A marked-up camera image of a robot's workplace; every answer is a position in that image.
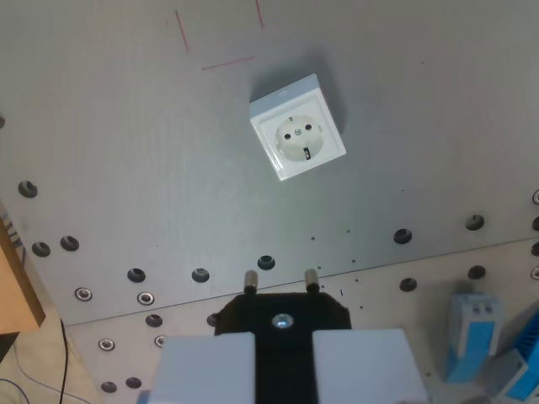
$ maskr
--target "perforated plate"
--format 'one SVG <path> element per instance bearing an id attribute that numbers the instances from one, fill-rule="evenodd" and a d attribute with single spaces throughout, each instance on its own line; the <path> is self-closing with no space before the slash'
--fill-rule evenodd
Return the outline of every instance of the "perforated plate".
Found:
<path id="1" fill-rule="evenodd" d="M 67 324 L 536 234 L 538 2 L 259 5 L 2 0 L 0 197 Z M 248 103 L 313 72 L 347 154 L 281 183 Z"/>
<path id="2" fill-rule="evenodd" d="M 504 352 L 516 334 L 533 316 L 539 305 L 539 280 L 531 278 L 539 258 L 530 254 L 537 240 L 528 240 L 460 252 L 444 257 L 400 263 L 376 270 L 334 275 L 320 279 L 321 291 L 329 293 L 350 309 L 354 329 L 401 327 L 408 336 L 417 365 L 434 404 L 471 404 L 483 395 L 477 384 L 446 385 L 441 381 L 447 353 L 446 319 L 449 298 L 454 292 L 475 290 L 496 295 L 504 309 L 504 327 L 499 352 Z M 486 275 L 468 278 L 468 270 L 483 265 Z M 413 278 L 418 286 L 412 292 L 399 289 L 402 279 Z M 304 283 L 286 284 L 262 292 L 300 292 Z M 104 381 L 117 384 L 114 394 L 102 392 L 105 403 L 135 402 L 139 391 L 125 386 L 128 377 L 142 381 L 142 389 L 151 389 L 161 349 L 154 344 L 159 335 L 210 335 L 214 329 L 207 317 L 219 311 L 232 296 L 196 301 L 145 313 L 135 313 L 71 326 L 74 339 L 96 388 Z M 149 327 L 148 314 L 163 318 L 162 326 Z M 111 338 L 116 348 L 104 352 L 100 338 Z"/>

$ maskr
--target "blue terminal block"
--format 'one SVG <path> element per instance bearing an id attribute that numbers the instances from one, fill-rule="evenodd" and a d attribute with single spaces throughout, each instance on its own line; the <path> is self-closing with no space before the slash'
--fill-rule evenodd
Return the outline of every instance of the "blue terminal block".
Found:
<path id="1" fill-rule="evenodd" d="M 490 366 L 487 393 L 504 402 L 529 402 L 539 390 L 539 313 L 516 339 L 513 348 Z"/>
<path id="2" fill-rule="evenodd" d="M 473 381 L 496 354 L 503 312 L 499 300 L 480 293 L 453 295 L 449 310 L 446 382 Z"/>

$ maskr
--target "power socket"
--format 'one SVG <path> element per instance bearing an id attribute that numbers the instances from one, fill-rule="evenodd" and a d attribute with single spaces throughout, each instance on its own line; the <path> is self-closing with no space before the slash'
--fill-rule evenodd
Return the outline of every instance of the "power socket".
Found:
<path id="1" fill-rule="evenodd" d="M 249 114 L 281 181 L 346 154 L 316 74 L 253 101 Z"/>

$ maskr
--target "red marking line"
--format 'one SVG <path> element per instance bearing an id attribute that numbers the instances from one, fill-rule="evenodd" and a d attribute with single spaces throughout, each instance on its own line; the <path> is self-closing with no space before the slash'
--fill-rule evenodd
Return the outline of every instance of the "red marking line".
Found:
<path id="1" fill-rule="evenodd" d="M 262 20 L 262 13 L 260 12 L 259 0 L 256 0 L 256 9 L 259 12 L 260 28 L 264 29 L 264 21 Z"/>
<path id="2" fill-rule="evenodd" d="M 254 56 L 244 57 L 243 59 L 237 59 L 236 61 L 227 61 L 226 63 L 220 63 L 214 66 L 202 67 L 202 70 L 210 70 L 215 69 L 216 67 L 235 65 L 236 63 L 241 63 L 242 61 L 250 61 L 251 59 L 254 59 Z"/>
<path id="3" fill-rule="evenodd" d="M 176 19 L 178 20 L 179 30 L 182 32 L 182 37 L 184 38 L 185 49 L 187 50 L 187 53 L 189 53 L 189 45 L 187 44 L 187 40 L 185 39 L 184 27 L 182 26 L 182 22 L 179 19 L 178 10 L 176 10 Z"/>

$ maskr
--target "screw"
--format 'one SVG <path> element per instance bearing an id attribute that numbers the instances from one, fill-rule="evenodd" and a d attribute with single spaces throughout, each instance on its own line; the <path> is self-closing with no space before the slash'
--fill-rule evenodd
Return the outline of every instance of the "screw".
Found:
<path id="1" fill-rule="evenodd" d="M 155 337 L 155 339 L 153 340 L 153 342 L 159 347 L 159 348 L 162 348 L 163 345 L 165 344 L 165 336 L 164 335 L 160 335 L 158 337 Z"/>
<path id="2" fill-rule="evenodd" d="M 153 295 L 150 292 L 141 292 L 138 294 L 136 299 L 141 305 L 144 305 L 144 306 L 149 306 L 154 301 Z"/>
<path id="3" fill-rule="evenodd" d="M 104 351 L 112 351 L 115 348 L 115 342 L 108 338 L 100 339 L 98 345 Z"/>
<path id="4" fill-rule="evenodd" d="M 78 288 L 75 290 L 75 297 L 80 301 L 88 301 L 92 299 L 92 292 L 87 288 Z"/>
<path id="5" fill-rule="evenodd" d="M 294 317 L 292 317 L 290 314 L 281 313 L 273 317 L 271 323 L 280 330 L 284 330 L 285 328 L 291 327 L 292 324 L 294 324 Z"/>

